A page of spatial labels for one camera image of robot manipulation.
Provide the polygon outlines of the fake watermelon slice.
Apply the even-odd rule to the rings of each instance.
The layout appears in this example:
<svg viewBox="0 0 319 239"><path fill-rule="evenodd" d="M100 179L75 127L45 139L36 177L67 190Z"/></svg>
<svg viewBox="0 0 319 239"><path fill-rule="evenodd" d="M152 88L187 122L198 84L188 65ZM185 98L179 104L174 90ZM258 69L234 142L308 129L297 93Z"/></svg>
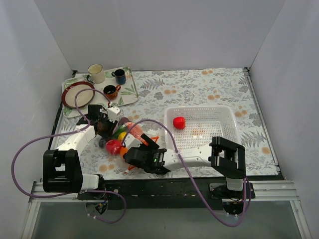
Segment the fake watermelon slice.
<svg viewBox="0 0 319 239"><path fill-rule="evenodd" d="M135 137L136 139L140 140L141 142L145 143L145 141L142 139L141 135L144 134L143 129L139 126L136 125L133 127L134 123L133 122L127 122L127 128L130 132L130 134Z"/></svg>

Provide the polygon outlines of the dark blue mug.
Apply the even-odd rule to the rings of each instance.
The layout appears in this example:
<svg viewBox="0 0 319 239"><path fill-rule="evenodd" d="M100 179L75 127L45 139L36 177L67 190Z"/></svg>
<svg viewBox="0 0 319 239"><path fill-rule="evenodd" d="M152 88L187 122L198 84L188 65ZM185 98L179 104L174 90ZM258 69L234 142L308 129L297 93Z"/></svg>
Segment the dark blue mug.
<svg viewBox="0 0 319 239"><path fill-rule="evenodd" d="M123 85L126 82L126 74L123 69L118 69L111 73L111 75L115 78L117 84Z"/></svg>

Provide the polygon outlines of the leaf print serving tray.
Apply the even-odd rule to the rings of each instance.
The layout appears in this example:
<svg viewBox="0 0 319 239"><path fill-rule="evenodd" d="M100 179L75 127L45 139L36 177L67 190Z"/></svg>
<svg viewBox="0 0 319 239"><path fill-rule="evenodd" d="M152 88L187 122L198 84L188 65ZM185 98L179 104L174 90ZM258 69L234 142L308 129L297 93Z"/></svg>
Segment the leaf print serving tray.
<svg viewBox="0 0 319 239"><path fill-rule="evenodd" d="M90 77L87 73L76 74L75 77L67 79L62 84L62 112L63 115L67 118L77 117L80 114L75 109L75 95L79 90L87 88L89 86L94 87L99 91L103 91L103 89L112 85L118 88L118 95L115 99L111 100L112 106L125 106L128 104L132 104L138 100L138 91L136 84L134 82L133 74L130 67L121 67L122 70L125 71L126 82L123 85L120 85L116 82L116 79L112 76L112 72L117 69L105 70L105 81L100 84L95 84L89 82ZM77 104L80 108L81 112L86 114L88 112L88 105L102 105L107 107L108 101L104 96L97 92L93 91L84 91L79 94L77 97Z"/></svg>

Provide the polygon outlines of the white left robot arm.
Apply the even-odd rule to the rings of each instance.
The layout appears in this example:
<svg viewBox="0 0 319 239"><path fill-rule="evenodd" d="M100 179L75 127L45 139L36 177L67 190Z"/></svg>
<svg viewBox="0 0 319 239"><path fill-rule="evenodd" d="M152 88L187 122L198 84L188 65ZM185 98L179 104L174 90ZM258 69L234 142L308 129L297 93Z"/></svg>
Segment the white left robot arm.
<svg viewBox="0 0 319 239"><path fill-rule="evenodd" d="M89 105L88 113L78 121L75 133L54 150L43 155L43 188L45 192L79 193L89 191L95 199L105 196L106 187L99 174L84 174L80 155L97 135L109 138L118 124L120 109Z"/></svg>

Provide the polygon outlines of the orange brown ceramic mug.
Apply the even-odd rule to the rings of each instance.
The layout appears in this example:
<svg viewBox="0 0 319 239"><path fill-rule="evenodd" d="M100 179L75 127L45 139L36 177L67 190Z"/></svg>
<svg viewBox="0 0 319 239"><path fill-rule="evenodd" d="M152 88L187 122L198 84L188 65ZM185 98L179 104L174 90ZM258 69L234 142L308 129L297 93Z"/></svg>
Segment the orange brown ceramic mug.
<svg viewBox="0 0 319 239"><path fill-rule="evenodd" d="M114 100L118 96L118 92L121 89L121 85L107 85L103 89L104 95L109 99L109 100Z"/></svg>

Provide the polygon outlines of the red rimmed cream plate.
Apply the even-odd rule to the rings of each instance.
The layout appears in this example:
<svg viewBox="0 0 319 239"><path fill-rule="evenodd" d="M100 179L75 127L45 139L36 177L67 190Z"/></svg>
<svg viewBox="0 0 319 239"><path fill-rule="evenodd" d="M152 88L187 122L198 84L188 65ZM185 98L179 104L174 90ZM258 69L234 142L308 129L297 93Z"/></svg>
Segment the red rimmed cream plate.
<svg viewBox="0 0 319 239"><path fill-rule="evenodd" d="M95 91L88 90L82 91L84 89L95 89L93 84L80 81L68 86L62 93L62 103L64 106L69 108L76 108L75 102L77 102L78 107L83 107L87 105L95 96Z"/></svg>

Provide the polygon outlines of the fake red apple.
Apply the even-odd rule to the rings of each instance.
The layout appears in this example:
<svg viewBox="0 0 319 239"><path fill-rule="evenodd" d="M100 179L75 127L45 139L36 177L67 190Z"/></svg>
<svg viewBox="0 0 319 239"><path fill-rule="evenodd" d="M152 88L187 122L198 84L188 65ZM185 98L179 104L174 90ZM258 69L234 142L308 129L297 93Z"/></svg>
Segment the fake red apple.
<svg viewBox="0 0 319 239"><path fill-rule="evenodd" d="M105 144L105 150L110 155L118 155L121 150L121 147L121 142L115 139L111 139Z"/></svg>

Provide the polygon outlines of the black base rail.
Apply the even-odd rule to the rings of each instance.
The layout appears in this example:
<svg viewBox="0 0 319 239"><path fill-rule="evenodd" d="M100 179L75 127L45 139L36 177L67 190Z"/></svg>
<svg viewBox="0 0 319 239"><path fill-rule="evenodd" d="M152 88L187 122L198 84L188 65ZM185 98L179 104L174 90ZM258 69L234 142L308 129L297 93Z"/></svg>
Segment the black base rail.
<svg viewBox="0 0 319 239"><path fill-rule="evenodd" d="M222 210L223 202L237 202L243 192L229 191L223 177L194 179L204 199L213 210ZM103 189L122 195L128 209L204 208L189 178L104 180Z"/></svg>

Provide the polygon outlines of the fake red strawberry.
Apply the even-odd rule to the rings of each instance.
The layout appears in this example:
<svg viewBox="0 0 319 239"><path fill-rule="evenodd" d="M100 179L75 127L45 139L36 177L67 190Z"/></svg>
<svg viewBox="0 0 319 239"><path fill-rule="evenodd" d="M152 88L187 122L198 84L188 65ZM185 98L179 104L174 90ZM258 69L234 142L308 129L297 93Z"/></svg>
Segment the fake red strawberry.
<svg viewBox="0 0 319 239"><path fill-rule="evenodd" d="M184 129L186 126L186 120L184 117L175 117L172 123L176 129Z"/></svg>

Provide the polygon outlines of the floral table mat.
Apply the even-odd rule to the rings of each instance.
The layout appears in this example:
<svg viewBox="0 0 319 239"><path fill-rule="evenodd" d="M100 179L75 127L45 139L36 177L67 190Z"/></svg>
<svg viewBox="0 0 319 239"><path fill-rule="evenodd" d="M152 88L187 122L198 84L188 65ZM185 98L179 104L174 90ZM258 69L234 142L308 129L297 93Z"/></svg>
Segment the floral table mat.
<svg viewBox="0 0 319 239"><path fill-rule="evenodd" d="M164 122L164 112L170 107L228 106L235 115L241 143L246 149L247 175L279 174L249 83L241 68L132 71L132 74L139 97L136 102L120 107L120 117L127 117L132 122L142 119ZM185 169L156 175L134 168L124 174L127 166L122 159L110 156L99 147L100 138L97 136L90 141L80 156L83 173L102 174L107 180L188 177Z"/></svg>

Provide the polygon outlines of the fake green cucumber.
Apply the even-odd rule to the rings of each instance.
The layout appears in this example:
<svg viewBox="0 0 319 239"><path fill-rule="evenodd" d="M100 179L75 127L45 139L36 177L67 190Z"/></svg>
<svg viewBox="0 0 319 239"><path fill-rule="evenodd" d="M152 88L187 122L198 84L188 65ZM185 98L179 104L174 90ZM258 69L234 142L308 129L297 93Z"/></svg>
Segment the fake green cucumber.
<svg viewBox="0 0 319 239"><path fill-rule="evenodd" d="M123 132L127 132L128 128L125 124L117 127L117 129L114 131L114 133L112 134L111 138L112 139L118 139L119 135Z"/></svg>

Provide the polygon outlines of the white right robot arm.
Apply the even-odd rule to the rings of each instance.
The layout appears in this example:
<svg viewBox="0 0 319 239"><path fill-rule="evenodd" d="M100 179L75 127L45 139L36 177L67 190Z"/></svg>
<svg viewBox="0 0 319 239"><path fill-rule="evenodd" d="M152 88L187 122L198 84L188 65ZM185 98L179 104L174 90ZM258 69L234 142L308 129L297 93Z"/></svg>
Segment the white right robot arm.
<svg viewBox="0 0 319 239"><path fill-rule="evenodd" d="M245 147L223 137L213 137L210 144L175 152L160 149L148 136L142 134L142 142L129 134L124 140L124 160L127 164L146 173L165 175L170 171L190 167L212 167L226 177L226 194L239 197L246 177Z"/></svg>

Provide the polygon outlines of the white plastic basket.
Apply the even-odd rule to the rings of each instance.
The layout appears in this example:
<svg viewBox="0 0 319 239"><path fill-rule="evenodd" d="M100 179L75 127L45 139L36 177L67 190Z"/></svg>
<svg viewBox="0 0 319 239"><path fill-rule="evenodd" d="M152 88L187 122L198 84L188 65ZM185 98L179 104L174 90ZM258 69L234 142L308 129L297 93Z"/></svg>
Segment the white plastic basket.
<svg viewBox="0 0 319 239"><path fill-rule="evenodd" d="M185 128L177 129L173 120L185 119ZM228 106L171 107L164 112L164 125L172 133L179 150L204 146L219 136L241 144L233 111Z"/></svg>

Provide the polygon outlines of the fake yellow lemon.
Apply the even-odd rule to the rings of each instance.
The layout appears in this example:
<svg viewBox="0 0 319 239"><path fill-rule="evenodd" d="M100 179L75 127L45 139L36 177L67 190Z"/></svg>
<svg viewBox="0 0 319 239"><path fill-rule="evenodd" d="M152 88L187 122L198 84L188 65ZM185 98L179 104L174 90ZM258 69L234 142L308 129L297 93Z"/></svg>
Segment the fake yellow lemon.
<svg viewBox="0 0 319 239"><path fill-rule="evenodd" d="M120 133L119 136L118 136L118 141L123 141L123 139L126 136L126 134L127 134L126 132Z"/></svg>

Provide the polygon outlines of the clear zip top bag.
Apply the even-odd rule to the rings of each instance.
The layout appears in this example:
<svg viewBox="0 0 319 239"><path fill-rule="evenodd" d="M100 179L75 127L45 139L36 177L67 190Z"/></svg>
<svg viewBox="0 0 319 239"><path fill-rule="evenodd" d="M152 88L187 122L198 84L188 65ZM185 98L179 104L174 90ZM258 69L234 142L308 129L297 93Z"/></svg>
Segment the clear zip top bag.
<svg viewBox="0 0 319 239"><path fill-rule="evenodd" d="M128 164L124 160L124 155L128 152L127 147L139 147L141 145L148 146L148 139L142 138L144 134L143 129L136 125L133 129L134 123L129 121L128 118L123 117L117 123L116 127L111 131L110 135L106 138L102 137L99 140L99 146L105 148L106 152L111 156L121 158L123 164L127 166L124 174L129 173L136 166Z"/></svg>

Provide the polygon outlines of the cream enamel mug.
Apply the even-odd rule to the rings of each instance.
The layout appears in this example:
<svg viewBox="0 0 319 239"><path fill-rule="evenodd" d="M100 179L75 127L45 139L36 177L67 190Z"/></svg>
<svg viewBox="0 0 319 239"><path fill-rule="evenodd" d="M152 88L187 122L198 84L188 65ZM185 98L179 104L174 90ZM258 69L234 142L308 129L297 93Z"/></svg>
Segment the cream enamel mug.
<svg viewBox="0 0 319 239"><path fill-rule="evenodd" d="M92 64L88 67L89 75L86 77L88 82L100 84L105 81L105 73L103 66L100 64Z"/></svg>

